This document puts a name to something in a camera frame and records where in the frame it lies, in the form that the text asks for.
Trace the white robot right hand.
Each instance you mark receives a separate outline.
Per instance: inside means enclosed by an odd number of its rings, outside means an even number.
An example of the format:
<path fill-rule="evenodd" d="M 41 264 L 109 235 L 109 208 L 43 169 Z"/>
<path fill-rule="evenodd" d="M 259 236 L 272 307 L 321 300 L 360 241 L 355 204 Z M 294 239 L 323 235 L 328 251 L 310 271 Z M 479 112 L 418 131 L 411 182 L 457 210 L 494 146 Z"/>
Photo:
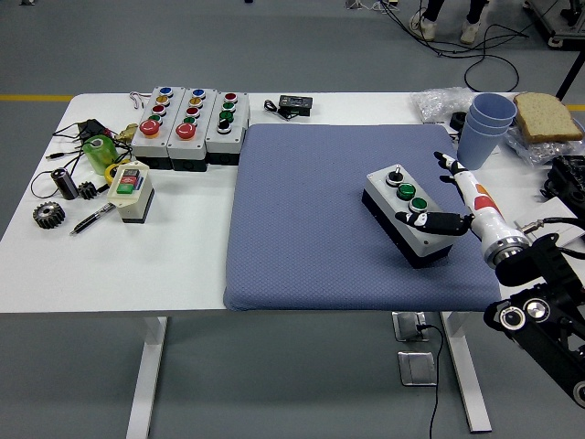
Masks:
<path fill-rule="evenodd" d="M 441 168 L 450 175 L 442 176 L 442 181 L 453 183 L 469 209 L 469 214 L 461 216 L 456 213 L 397 212 L 396 220 L 412 228 L 429 234 L 463 236 L 468 230 L 482 243 L 483 251 L 500 246 L 507 239 L 527 245 L 523 233 L 509 226 L 487 190 L 479 183 L 474 174 L 455 158 L 441 152 L 434 153 Z"/>

